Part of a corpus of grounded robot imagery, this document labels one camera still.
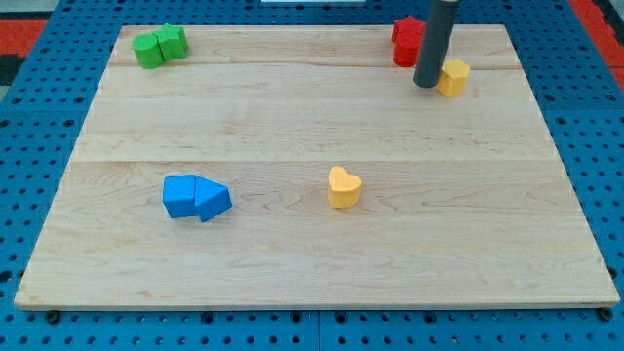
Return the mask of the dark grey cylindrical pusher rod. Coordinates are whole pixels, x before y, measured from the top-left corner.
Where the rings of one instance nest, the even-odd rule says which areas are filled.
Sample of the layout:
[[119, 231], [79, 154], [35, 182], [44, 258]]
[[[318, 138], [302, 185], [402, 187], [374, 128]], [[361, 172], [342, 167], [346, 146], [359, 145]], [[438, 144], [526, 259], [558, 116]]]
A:
[[413, 82], [420, 88], [438, 84], [449, 47], [459, 0], [433, 0], [415, 67]]

